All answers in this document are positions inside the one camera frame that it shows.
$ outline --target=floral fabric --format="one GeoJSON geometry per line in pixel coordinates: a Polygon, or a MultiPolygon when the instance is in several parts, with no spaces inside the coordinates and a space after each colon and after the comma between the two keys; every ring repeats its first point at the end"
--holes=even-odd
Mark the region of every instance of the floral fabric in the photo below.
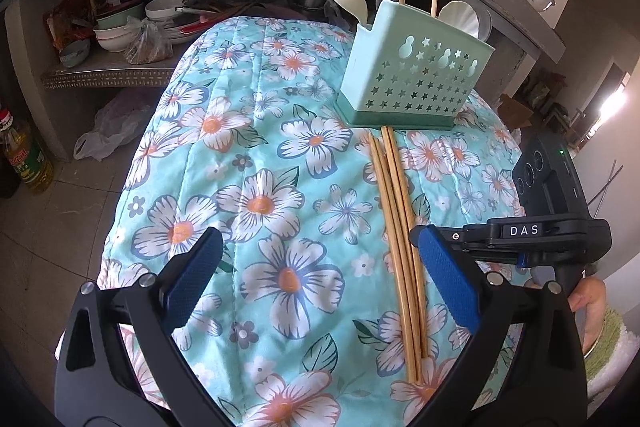
{"type": "MultiPolygon", "coordinates": [[[[222,232],[222,263],[174,339],[236,425],[407,424],[469,336],[426,274],[430,355],[424,381],[405,382],[369,130],[348,128],[333,106],[351,41],[327,24],[244,17],[201,36],[140,140],[106,240],[101,288],[158,273],[207,227],[222,232]]],[[[418,223],[522,214],[511,180],[520,152],[475,92],[452,131],[396,130],[396,140],[418,223]]],[[[133,331],[123,334],[143,389],[163,404],[133,331]]]]}

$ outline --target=shelf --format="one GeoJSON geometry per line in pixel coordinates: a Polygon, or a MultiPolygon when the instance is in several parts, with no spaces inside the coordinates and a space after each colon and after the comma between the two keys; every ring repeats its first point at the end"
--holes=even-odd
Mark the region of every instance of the shelf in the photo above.
{"type": "Polygon", "coordinates": [[[66,69],[57,64],[42,75],[45,89],[63,87],[164,87],[190,44],[174,46],[174,55],[165,60],[129,64],[122,53],[108,52],[95,43],[82,64],[66,69]]]}

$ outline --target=human hand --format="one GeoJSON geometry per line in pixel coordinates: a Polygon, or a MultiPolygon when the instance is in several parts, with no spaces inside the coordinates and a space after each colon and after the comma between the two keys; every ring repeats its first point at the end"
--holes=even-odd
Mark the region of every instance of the human hand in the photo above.
{"type": "Polygon", "coordinates": [[[582,352],[586,353],[602,332],[607,311],[607,287],[600,279],[585,277],[578,282],[568,300],[572,312],[586,308],[582,341],[582,352]]]}

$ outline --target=bundle of chopsticks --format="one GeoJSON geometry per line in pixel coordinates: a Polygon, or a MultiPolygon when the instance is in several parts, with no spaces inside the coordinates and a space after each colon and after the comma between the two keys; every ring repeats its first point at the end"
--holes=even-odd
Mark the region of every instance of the bundle of chopsticks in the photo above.
{"type": "Polygon", "coordinates": [[[369,134],[371,158],[380,188],[386,235],[396,276],[407,381],[417,383],[422,381],[422,359],[428,355],[424,272],[418,251],[409,243],[409,230],[415,224],[415,216],[391,127],[382,128],[382,139],[385,152],[380,148],[379,140],[369,134]]]}

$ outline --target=bottle label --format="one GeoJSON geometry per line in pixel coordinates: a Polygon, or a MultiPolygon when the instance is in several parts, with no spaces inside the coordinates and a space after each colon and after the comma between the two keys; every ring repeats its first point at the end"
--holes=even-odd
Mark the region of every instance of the bottle label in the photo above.
{"type": "Polygon", "coordinates": [[[18,172],[20,178],[25,183],[36,179],[46,162],[45,155],[35,141],[31,142],[31,149],[20,149],[9,158],[9,163],[18,172]]]}

